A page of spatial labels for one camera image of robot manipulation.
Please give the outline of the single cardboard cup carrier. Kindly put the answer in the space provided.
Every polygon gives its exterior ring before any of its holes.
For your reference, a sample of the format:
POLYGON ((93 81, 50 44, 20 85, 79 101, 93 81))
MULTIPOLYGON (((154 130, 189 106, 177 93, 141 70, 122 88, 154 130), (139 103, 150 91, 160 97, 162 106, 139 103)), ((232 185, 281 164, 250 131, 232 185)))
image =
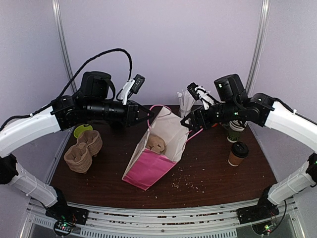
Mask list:
POLYGON ((161 137, 150 135, 146 144, 146 148, 153 152, 163 154, 166 150, 166 143, 161 137))

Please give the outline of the pink and white paper bag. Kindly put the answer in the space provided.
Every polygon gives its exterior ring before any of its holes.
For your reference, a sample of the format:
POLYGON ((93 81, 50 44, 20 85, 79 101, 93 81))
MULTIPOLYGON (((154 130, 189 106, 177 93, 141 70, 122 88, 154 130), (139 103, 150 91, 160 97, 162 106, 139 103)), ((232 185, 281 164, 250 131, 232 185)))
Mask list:
POLYGON ((168 106, 159 105, 159 113, 153 122, 147 122, 148 128, 137 144, 134 153, 122 176, 122 180, 142 190, 152 185, 167 174, 180 160, 186 144, 195 137, 192 130, 181 125, 181 117, 174 114, 168 106), (146 148, 150 135, 161 137, 166 143, 163 154, 146 148))

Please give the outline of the stack of paper cups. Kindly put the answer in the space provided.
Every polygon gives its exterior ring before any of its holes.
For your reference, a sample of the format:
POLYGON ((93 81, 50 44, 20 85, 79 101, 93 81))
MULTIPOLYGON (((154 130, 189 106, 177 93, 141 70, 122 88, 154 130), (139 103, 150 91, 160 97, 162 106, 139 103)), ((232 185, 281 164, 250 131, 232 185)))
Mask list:
POLYGON ((241 133, 246 128, 247 123, 242 123, 238 120, 233 120, 229 122, 229 128, 228 128, 228 134, 227 134, 227 140, 230 143, 235 143, 239 140, 241 133))

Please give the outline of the single black cup lid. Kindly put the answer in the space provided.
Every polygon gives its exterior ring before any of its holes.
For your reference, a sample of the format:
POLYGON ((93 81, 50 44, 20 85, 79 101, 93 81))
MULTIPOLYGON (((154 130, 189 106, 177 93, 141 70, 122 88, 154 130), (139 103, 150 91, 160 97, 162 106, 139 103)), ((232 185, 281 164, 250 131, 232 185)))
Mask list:
POLYGON ((231 152, 236 157, 246 158, 249 154, 249 149, 245 143, 243 143, 241 141, 237 141, 237 142, 232 144, 231 152))

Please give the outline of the single brown paper cup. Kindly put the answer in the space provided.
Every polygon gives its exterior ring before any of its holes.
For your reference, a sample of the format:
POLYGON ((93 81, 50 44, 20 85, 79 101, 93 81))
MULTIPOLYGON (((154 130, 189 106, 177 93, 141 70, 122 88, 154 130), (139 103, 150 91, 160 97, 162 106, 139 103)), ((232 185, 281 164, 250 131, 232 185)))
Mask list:
POLYGON ((248 154, 249 154, 248 151, 237 152, 237 151, 231 150, 228 157, 228 163, 231 166, 237 167, 248 156, 248 154))

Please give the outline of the stack of cardboard cup carriers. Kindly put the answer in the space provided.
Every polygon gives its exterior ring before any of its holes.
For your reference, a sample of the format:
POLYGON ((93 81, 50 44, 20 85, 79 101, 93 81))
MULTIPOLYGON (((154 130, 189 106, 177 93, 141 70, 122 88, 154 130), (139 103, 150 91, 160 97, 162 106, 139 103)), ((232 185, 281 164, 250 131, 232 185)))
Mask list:
POLYGON ((69 168, 80 174, 85 174, 103 146, 101 135, 96 130, 86 130, 77 138, 64 154, 64 160, 69 168))

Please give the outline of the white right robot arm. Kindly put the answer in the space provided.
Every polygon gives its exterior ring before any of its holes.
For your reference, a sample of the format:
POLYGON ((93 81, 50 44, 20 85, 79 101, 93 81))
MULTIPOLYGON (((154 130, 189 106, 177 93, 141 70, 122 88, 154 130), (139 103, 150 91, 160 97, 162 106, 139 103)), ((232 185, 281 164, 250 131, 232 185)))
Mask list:
POLYGON ((248 96, 239 75, 231 74, 214 81, 219 100, 203 86, 188 85, 187 90, 203 105, 181 120, 181 125, 195 133, 211 128, 216 123, 252 122, 289 136, 310 149, 303 164, 285 179, 264 189, 256 205, 240 208, 240 224, 269 219, 279 214, 278 206, 287 199, 317 184, 317 124, 290 108, 277 97, 264 93, 248 96))

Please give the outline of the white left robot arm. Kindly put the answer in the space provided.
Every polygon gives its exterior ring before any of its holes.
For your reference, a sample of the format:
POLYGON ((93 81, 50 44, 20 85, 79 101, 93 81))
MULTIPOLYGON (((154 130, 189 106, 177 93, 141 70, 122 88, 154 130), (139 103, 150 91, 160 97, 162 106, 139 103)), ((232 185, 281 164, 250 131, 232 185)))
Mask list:
POLYGON ((106 122, 112 128, 130 127, 153 117, 146 107, 130 100, 145 78, 136 75, 116 91, 111 76, 91 71, 83 74, 80 88, 73 95, 60 95, 39 111, 16 116, 0 129, 0 182, 13 186, 39 201, 46 215, 66 226, 85 224, 88 211, 67 204, 63 192, 50 186, 23 163, 36 165, 50 150, 47 135, 91 121, 106 122))

